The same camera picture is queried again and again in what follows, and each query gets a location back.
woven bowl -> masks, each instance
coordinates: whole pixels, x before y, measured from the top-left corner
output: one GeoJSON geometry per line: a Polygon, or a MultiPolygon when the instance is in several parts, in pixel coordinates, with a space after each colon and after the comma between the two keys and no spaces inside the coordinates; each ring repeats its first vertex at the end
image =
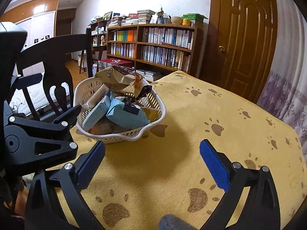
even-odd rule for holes
{"type": "Polygon", "coordinates": [[[172,24],[181,25],[182,22],[183,22],[183,19],[181,17],[179,17],[179,16],[173,16],[171,18],[171,22],[172,22],[172,24]]]}

curtain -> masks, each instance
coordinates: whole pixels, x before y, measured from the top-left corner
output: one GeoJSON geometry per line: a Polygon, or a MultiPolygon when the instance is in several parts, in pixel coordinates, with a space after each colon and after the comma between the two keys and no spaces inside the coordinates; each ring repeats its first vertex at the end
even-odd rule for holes
{"type": "Polygon", "coordinates": [[[293,0],[277,0],[275,54],[257,105],[294,128],[307,161],[307,23],[293,0]]]}

yellow tablecloth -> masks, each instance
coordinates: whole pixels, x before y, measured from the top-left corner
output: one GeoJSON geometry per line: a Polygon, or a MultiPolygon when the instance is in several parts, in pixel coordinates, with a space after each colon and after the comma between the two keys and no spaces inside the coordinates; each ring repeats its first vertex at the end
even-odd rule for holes
{"type": "MultiPolygon", "coordinates": [[[[106,155],[82,195],[106,229],[157,229],[165,214],[200,228],[224,191],[199,153],[208,139],[215,149],[245,167],[270,168],[276,185],[281,228],[307,194],[306,165],[295,131],[257,105],[181,71],[152,83],[166,105],[161,124],[136,142],[106,145],[106,155]]],[[[86,153],[94,140],[71,129],[86,153]]],[[[248,189],[229,224],[238,219],[248,189]]],[[[76,224],[62,192],[59,199],[76,224]]]]}

picture frame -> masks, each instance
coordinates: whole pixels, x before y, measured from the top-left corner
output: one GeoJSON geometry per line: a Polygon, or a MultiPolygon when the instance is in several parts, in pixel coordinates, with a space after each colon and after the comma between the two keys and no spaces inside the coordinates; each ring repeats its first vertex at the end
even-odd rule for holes
{"type": "Polygon", "coordinates": [[[106,14],[104,14],[104,16],[103,16],[103,18],[102,18],[102,20],[110,20],[111,19],[111,17],[112,17],[112,11],[111,12],[108,12],[108,13],[106,13],[106,14]]]}
{"type": "Polygon", "coordinates": [[[152,15],[150,19],[150,24],[156,24],[158,20],[158,15],[152,15]]]}

green box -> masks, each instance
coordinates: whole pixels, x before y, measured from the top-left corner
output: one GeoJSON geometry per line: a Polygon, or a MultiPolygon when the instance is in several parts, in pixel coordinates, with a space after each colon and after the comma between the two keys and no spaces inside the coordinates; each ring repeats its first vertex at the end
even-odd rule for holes
{"type": "Polygon", "coordinates": [[[205,16],[202,16],[201,14],[185,14],[182,16],[183,19],[190,19],[190,20],[196,20],[201,23],[204,22],[204,19],[208,19],[205,16]]]}

